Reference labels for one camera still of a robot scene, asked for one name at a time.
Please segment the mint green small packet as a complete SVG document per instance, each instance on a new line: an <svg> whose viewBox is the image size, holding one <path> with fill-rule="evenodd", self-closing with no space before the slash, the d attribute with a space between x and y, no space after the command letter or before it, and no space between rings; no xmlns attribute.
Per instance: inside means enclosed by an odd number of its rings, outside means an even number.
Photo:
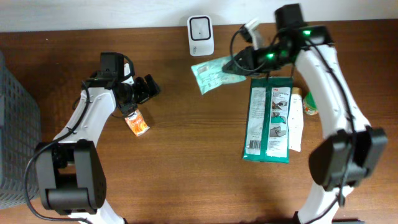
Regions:
<svg viewBox="0 0 398 224"><path fill-rule="evenodd" d="M191 66L200 93L204 95L221 85L243 82L246 77L222 71L222 67L230 61L230 56L221 57Z"/></svg>

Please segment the white tube with tan cap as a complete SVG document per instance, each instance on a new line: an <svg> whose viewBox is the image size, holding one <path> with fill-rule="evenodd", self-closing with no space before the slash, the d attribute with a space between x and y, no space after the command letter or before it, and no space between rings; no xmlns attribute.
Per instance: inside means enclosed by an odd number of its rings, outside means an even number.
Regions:
<svg viewBox="0 0 398 224"><path fill-rule="evenodd" d="M302 90L293 87L288 117L290 150L297 152L302 150L303 126Z"/></svg>

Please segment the green white package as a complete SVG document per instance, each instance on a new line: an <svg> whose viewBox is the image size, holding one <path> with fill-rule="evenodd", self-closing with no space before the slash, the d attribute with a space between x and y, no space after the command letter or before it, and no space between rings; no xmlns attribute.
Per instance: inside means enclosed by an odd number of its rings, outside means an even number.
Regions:
<svg viewBox="0 0 398 224"><path fill-rule="evenodd" d="M293 79L251 80L243 159L252 162L289 162L288 117Z"/></svg>

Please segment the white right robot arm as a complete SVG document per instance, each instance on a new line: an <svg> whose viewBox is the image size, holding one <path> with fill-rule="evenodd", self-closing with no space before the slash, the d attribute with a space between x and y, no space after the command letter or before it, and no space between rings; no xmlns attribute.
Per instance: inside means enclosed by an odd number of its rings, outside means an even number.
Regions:
<svg viewBox="0 0 398 224"><path fill-rule="evenodd" d="M325 26L309 26L300 17L280 18L267 47L259 43L257 26L251 21L238 30L249 47L232 55L223 71L251 76L291 63L301 73L318 108L324 142L308 159L313 185L292 221L331 223L347 195L373 173L387 136L383 129L372 128L358 108Z"/></svg>

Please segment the orange tissue pack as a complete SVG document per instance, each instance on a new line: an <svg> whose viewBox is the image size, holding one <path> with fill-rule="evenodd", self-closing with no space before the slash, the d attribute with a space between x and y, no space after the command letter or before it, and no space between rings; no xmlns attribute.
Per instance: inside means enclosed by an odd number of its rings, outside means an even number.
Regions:
<svg viewBox="0 0 398 224"><path fill-rule="evenodd" d="M124 120L135 136L141 136L150 129L139 110L135 110Z"/></svg>

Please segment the green lid jar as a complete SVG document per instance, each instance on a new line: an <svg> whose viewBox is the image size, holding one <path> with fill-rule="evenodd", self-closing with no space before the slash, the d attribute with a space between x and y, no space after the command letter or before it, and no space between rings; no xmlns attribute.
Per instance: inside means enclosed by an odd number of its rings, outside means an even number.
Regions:
<svg viewBox="0 0 398 224"><path fill-rule="evenodd" d="M308 92L303 99L303 112L310 116L316 115L318 113L318 108L310 92Z"/></svg>

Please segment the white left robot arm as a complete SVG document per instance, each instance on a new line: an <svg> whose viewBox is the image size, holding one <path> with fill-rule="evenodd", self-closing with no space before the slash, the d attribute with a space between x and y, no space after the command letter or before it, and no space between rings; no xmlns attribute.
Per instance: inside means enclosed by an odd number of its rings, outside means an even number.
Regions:
<svg viewBox="0 0 398 224"><path fill-rule="evenodd" d="M42 206L58 222L126 223L106 200L106 177L96 147L115 109L127 117L158 95L151 75L105 68L83 81L77 108L52 141L37 145L35 166Z"/></svg>

